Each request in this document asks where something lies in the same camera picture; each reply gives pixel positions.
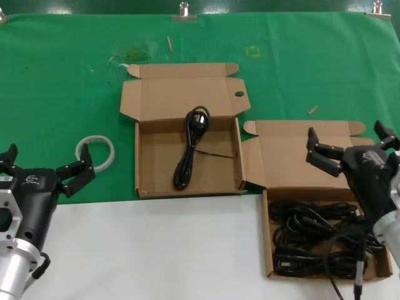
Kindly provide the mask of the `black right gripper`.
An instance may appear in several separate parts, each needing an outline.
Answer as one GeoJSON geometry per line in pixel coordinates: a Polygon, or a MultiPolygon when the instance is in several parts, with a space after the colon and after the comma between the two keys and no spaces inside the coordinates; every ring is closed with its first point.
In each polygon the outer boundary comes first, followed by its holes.
{"type": "Polygon", "coordinates": [[[379,142],[342,147],[322,144],[313,127],[308,130],[306,162],[337,178],[341,173],[369,224],[395,209],[391,183],[399,171],[399,137],[381,121],[374,123],[379,142]]]}

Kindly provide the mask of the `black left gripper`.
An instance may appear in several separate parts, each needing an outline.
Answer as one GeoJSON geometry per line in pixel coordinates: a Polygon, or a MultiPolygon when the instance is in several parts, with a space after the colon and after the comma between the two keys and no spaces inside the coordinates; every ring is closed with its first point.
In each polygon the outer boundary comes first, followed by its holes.
{"type": "Polygon", "coordinates": [[[16,237],[42,249],[60,193],[72,197],[95,177],[88,144],[81,148],[79,160],[55,170],[22,169],[15,165],[18,147],[11,144],[0,154],[0,174],[13,176],[11,185],[22,221],[16,237]]]}

